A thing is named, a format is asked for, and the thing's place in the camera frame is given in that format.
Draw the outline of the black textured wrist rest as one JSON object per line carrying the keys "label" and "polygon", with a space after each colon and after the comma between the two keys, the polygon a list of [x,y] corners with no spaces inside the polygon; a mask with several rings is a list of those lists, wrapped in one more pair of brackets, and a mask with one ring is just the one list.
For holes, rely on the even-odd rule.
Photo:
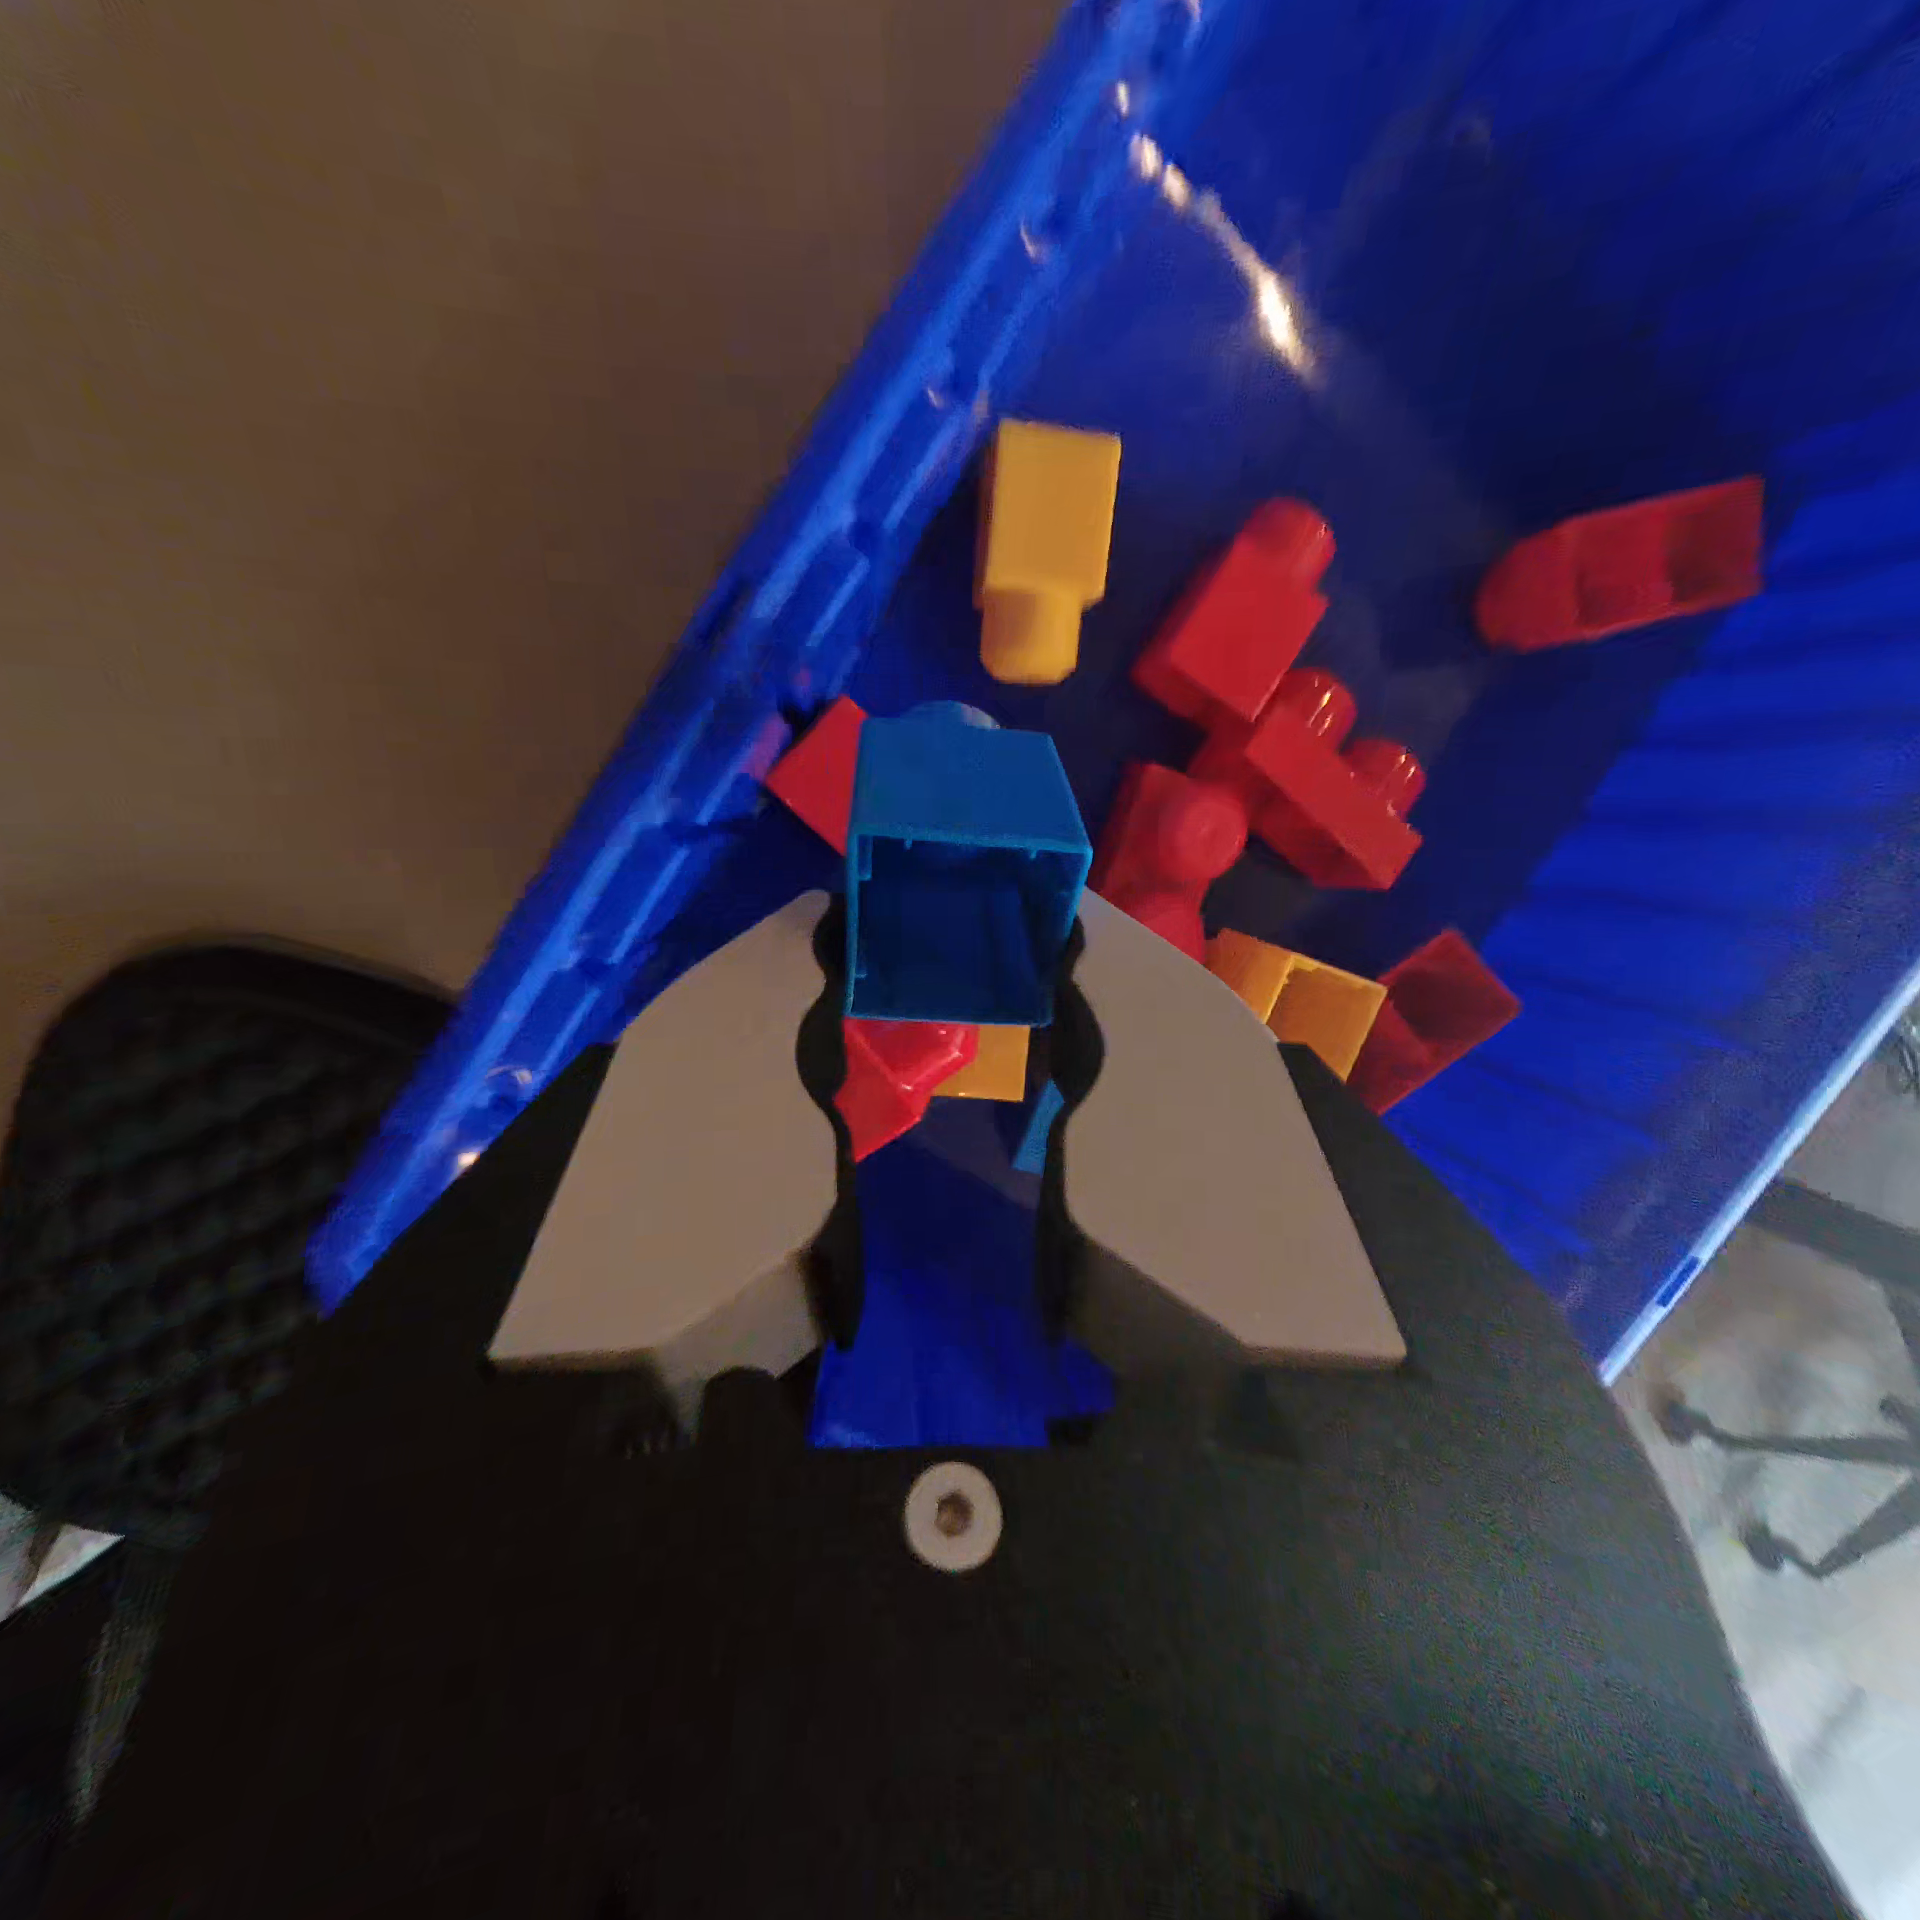
{"label": "black textured wrist rest", "polygon": [[447,999],[300,951],[147,951],[45,1029],[2,1187],[2,1481],[163,1552],[316,1319],[308,1242]]}

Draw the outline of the black metal desk legs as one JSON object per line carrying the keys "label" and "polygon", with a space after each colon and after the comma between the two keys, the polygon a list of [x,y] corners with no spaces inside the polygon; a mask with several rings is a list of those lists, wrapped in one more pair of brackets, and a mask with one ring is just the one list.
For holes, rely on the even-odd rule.
{"label": "black metal desk legs", "polygon": [[[1772,1181],[1748,1221],[1777,1239],[1849,1266],[1878,1287],[1911,1365],[1917,1363],[1917,1236],[1791,1180]],[[1764,1573],[1795,1568],[1807,1580],[1829,1580],[1863,1563],[1871,1552],[1917,1531],[1917,1411],[1914,1402],[1886,1397],[1878,1404],[1886,1432],[1810,1436],[1739,1434],[1718,1427],[1675,1395],[1655,1404],[1655,1424],[1677,1447],[1705,1443],[1718,1451],[1806,1459],[1823,1466],[1900,1471],[1903,1481],[1859,1525],[1820,1557],[1806,1557],[1786,1537],[1757,1520],[1741,1533],[1748,1560]]]}

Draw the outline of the pile of assorted toy blocks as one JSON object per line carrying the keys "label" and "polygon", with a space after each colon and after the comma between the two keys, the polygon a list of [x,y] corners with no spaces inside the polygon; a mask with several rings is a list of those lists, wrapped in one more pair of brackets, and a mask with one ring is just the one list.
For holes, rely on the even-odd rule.
{"label": "pile of assorted toy blocks", "polygon": [[[1005,421],[987,453],[977,533],[981,661],[1004,683],[1076,666],[1107,586],[1119,442]],[[1518,543],[1486,576],[1479,636],[1538,653],[1722,610],[1761,589],[1764,480],[1644,496]],[[1175,771],[1131,763],[1087,887],[1228,984],[1277,1041],[1307,1044],[1371,1114],[1389,1114],[1508,1027],[1518,996],[1455,931],[1378,979],[1222,929],[1209,887],[1260,842],[1324,892],[1391,890],[1421,849],[1427,786],[1403,743],[1355,737],[1346,683],[1303,652],[1337,539],[1298,496],[1270,496],[1205,564],[1134,663],[1137,689],[1201,729]]]}

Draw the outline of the blue plastic bin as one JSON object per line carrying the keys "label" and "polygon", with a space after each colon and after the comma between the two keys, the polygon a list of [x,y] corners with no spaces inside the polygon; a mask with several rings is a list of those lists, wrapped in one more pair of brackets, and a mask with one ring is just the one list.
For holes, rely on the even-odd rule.
{"label": "blue plastic bin", "polygon": [[1615,1373],[1916,980],[1916,4],[1069,4],[308,1258],[335,1308],[827,853],[834,695],[998,708],[1094,823],[1258,500],[1425,765],[1381,897],[1521,1017],[1389,1119]]}

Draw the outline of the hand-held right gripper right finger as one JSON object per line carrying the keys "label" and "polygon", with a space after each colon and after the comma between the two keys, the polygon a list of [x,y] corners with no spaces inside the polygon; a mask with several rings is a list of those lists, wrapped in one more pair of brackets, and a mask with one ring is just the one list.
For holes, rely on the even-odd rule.
{"label": "hand-held right gripper right finger", "polygon": [[1159,933],[1084,895],[1047,1041],[1038,1290],[1119,1378],[1409,1355],[1281,1044]]}

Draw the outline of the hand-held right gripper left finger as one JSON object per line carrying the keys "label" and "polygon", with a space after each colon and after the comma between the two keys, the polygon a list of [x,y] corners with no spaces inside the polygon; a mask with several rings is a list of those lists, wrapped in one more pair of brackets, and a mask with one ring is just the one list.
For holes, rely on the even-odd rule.
{"label": "hand-held right gripper left finger", "polygon": [[836,1197],[829,1119],[799,1076],[825,991],[805,892],[627,1027],[519,1283],[498,1369],[639,1368],[661,1383],[781,1373],[825,1343],[809,1250]]}

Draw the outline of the blue building block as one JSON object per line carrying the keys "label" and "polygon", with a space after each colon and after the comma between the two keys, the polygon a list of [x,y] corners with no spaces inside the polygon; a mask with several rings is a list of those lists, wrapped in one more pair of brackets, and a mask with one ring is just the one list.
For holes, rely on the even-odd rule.
{"label": "blue building block", "polygon": [[845,851],[845,1016],[1052,1020],[1093,843],[1049,737],[869,717]]}

